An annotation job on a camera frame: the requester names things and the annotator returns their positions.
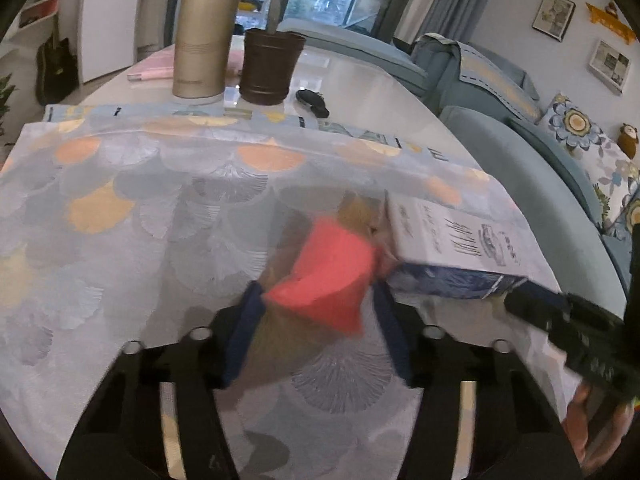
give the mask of human hand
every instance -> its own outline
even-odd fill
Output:
[[[613,456],[622,438],[631,426],[634,410],[631,404],[620,404],[611,419],[611,431],[606,439],[587,457],[586,446],[589,430],[586,404],[591,393],[591,386],[582,383],[575,391],[573,400],[566,409],[566,418],[562,428],[574,448],[574,453],[585,476],[597,471]]]

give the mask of green plant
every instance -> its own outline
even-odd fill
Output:
[[[0,120],[9,110],[11,110],[6,102],[15,91],[15,85],[9,85],[9,81],[11,81],[12,76],[13,74],[9,74],[0,78]],[[4,135],[4,128],[2,127],[2,122],[0,122],[0,136],[2,135]]]

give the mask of gold thermos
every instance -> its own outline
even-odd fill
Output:
[[[175,41],[174,95],[224,97],[226,63],[240,0],[182,0]]]

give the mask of wall picture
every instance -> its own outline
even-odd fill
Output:
[[[614,94],[622,95],[631,68],[627,56],[598,40],[589,68]]]
[[[570,0],[542,0],[533,28],[562,41],[574,12],[575,4]]]

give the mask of pink towel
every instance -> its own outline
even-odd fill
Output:
[[[153,53],[137,63],[127,72],[129,81],[150,81],[152,79],[172,79],[174,77],[175,45]],[[226,67],[227,75],[237,75],[242,70],[244,51],[232,50]]]

